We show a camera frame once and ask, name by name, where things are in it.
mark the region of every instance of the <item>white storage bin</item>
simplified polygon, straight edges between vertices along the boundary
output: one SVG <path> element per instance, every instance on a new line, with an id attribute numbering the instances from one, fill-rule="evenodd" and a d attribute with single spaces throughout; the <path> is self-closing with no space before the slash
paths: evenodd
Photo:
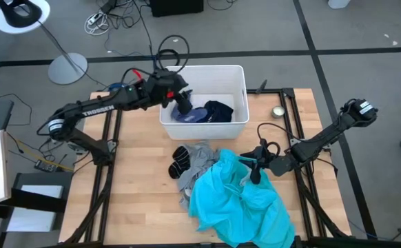
<path id="1" fill-rule="evenodd" d="M 177 71 L 179 66 L 169 66 Z M 189 84 L 183 90 L 193 90 L 193 108 L 203 107 L 208 101 L 219 101 L 232 108 L 231 123 L 179 123 L 171 118 L 176 105 L 172 101 L 166 108 L 161 106 L 159 119 L 168 135 L 174 140 L 233 139 L 242 132 L 249 120 L 247 88 L 243 68 L 239 65 L 186 66 L 179 74 Z"/>

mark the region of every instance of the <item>wooden table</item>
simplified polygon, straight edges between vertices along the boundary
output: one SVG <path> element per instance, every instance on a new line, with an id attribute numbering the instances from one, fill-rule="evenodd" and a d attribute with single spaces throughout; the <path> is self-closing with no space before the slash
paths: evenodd
<path id="1" fill-rule="evenodd" d="M 322 129 L 312 91 L 295 89 L 295 93 L 303 130 L 305 136 L 310 138 Z M 99 94 L 103 93 L 93 93 L 92 97 Z M 270 115 L 272 107 L 280 105 L 277 94 L 258 96 L 250 94 L 248 101 L 250 118 L 243 132 L 235 140 L 211 141 L 213 148 L 225 147 L 237 154 L 248 152 L 258 145 L 256 128 L 259 123 L 270 121 L 285 126 L 283 119 L 273 119 Z M 87 118 L 84 132 L 95 139 L 100 139 L 104 119 L 103 114 Z M 264 126 L 261 128 L 261 135 L 268 141 L 278 142 L 282 150 L 288 148 L 287 135 L 278 128 Z M 159 106 L 152 107 L 146 112 L 142 110 L 124 112 L 119 141 L 105 245 L 222 242 L 214 230 L 197 232 L 197 219 L 188 217 L 187 212 L 179 206 L 181 196 L 178 193 L 176 180 L 168 175 L 168 167 L 173 162 L 173 151 L 181 142 L 170 140 L 159 123 Z M 328 153 L 322 153 L 320 158 L 330 161 Z M 90 159 L 86 158 L 76 168 Z M 314 165 L 314 178 L 320 204 L 335 224 L 343 232 L 350 234 L 333 168 L 321 161 L 315 161 Z M 95 171 L 95 166 L 88 165 L 74 175 L 60 241 L 70 237 L 88 212 Z M 269 170 L 266 172 L 296 226 L 296 235 L 306 239 L 294 173 L 289 172 L 281 177 L 275 177 Z M 310 211 L 310 214 L 314 233 L 318 233 L 313 211 Z M 98 230 L 100 217 L 101 215 L 97 215 L 95 218 L 94 234 Z"/>

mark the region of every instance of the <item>black box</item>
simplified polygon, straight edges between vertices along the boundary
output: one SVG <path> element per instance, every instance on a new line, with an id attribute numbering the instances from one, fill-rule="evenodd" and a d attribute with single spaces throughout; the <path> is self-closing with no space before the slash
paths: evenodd
<path id="1" fill-rule="evenodd" d="M 199 13 L 203 11 L 203 0 L 150 0 L 150 7 L 154 17 Z"/>

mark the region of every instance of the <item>gray cloth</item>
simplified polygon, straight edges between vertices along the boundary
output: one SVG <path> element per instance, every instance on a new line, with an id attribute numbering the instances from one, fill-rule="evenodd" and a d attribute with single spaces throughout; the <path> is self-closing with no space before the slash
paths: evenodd
<path id="1" fill-rule="evenodd" d="M 213 151 L 207 141 L 194 145 L 184 144 L 182 146 L 188 151 L 190 167 L 178 179 L 179 192 L 183 193 L 179 204 L 188 211 L 189 197 L 194 183 L 219 160 L 219 151 Z"/>

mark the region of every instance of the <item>turquoise cloth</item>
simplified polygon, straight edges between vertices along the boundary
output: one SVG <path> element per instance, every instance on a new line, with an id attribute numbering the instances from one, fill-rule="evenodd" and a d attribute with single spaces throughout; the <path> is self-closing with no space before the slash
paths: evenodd
<path id="1" fill-rule="evenodd" d="M 282 200 L 263 171 L 260 184 L 249 180 L 241 186 L 248 169 L 238 159 L 243 158 L 222 149 L 219 161 L 194 184 L 189 215 L 199 219 L 197 231 L 212 227 L 232 247 L 253 242 L 289 248 L 295 231 Z"/>

